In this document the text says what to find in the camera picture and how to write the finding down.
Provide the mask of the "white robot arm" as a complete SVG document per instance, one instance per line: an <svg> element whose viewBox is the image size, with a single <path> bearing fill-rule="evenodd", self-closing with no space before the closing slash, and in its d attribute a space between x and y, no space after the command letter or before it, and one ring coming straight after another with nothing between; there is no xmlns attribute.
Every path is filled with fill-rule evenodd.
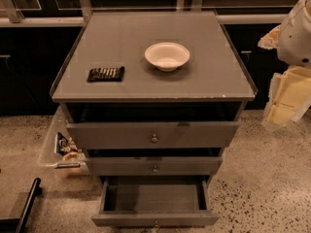
<svg viewBox="0 0 311 233"><path fill-rule="evenodd" d="M311 0L298 0L258 46L276 49L278 58L289 65L283 74L273 75L262 124L276 129L299 121L309 109L311 98Z"/></svg>

